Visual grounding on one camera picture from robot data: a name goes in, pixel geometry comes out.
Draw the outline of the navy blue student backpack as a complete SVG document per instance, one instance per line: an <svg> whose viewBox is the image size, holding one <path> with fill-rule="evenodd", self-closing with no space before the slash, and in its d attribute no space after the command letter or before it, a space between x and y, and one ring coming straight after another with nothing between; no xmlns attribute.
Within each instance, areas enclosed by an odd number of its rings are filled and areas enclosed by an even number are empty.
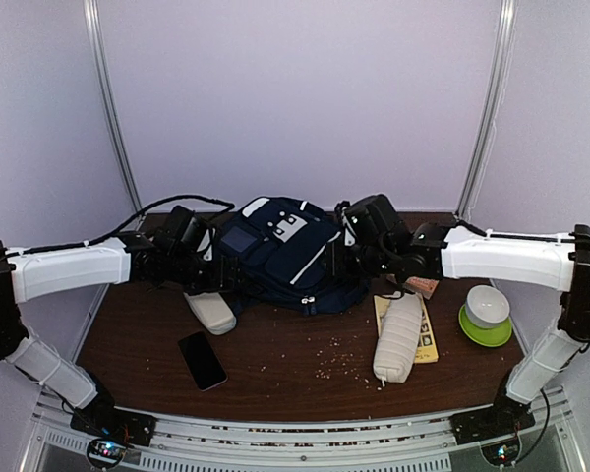
<svg viewBox="0 0 590 472"><path fill-rule="evenodd" d="M306 316L336 314L370 289L367 279L332 270L328 250L343 239L341 225L318 206L258 197L224 222L217 250L238 263L247 298Z"/></svg>

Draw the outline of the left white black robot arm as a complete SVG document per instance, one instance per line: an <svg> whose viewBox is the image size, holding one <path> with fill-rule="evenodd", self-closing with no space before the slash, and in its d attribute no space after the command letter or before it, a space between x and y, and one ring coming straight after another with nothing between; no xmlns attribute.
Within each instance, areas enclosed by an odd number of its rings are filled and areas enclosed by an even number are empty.
<svg viewBox="0 0 590 472"><path fill-rule="evenodd" d="M8 250L0 242L0 360L54 390L102 437L115 435L122 417L103 385L64 359L21 321L19 306L31 299L99 284L174 282L184 288L192 312L212 334L236 325L222 294L241 275L235 262L216 253L216 229L176 206L150 236L121 231L101 241L55 248Z"/></svg>

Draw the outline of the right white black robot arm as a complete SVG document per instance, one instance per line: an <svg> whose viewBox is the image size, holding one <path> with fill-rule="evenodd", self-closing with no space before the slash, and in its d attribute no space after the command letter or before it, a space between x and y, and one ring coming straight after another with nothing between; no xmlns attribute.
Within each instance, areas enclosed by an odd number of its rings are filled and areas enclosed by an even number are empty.
<svg viewBox="0 0 590 472"><path fill-rule="evenodd" d="M383 194L335 207L344 240L332 249L331 269L368 278L391 274L432 280L487 278L545 286L560 295L560 315L548 333L502 379L491 406L450 421L460 433L498 435L523 425L531 401L590 345L590 227L530 235L483 231L461 219L451 225L407 228Z"/></svg>

